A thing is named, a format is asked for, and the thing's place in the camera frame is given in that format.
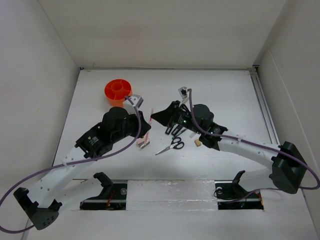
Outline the green gel pen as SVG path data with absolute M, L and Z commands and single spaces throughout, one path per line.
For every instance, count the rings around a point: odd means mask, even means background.
M 180 136 L 181 134 L 183 134 L 184 132 L 186 132 L 188 129 L 183 129 L 183 130 L 181 130 L 180 132 L 178 132 L 176 135 L 174 135 L 171 139 L 173 140 L 173 139 L 175 139 L 175 138 L 177 138 L 178 136 Z

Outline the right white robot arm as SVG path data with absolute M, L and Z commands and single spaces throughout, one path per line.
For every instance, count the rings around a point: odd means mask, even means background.
M 254 143 L 214 122 L 214 114 L 204 104 L 189 110 L 180 101 L 173 101 L 165 110 L 151 118 L 164 127 L 180 125 L 200 135 L 200 142 L 209 149 L 233 153 L 252 160 L 264 168 L 261 171 L 241 170 L 231 184 L 231 191 L 243 197 L 254 189 L 277 188 L 296 194 L 306 173 L 306 162 L 297 147 L 286 141 L 282 145 Z

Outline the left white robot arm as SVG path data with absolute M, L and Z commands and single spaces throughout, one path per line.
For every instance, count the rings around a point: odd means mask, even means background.
M 113 182 L 103 172 L 95 173 L 76 186 L 67 185 L 85 168 L 110 153 L 114 144 L 126 137 L 142 138 L 150 129 L 141 111 L 129 114 L 122 107 L 112 107 L 101 122 L 76 141 L 61 163 L 46 170 L 46 174 L 31 187 L 17 188 L 13 195 L 33 226 L 43 230 L 74 203 L 91 197 L 108 198 L 113 191 Z

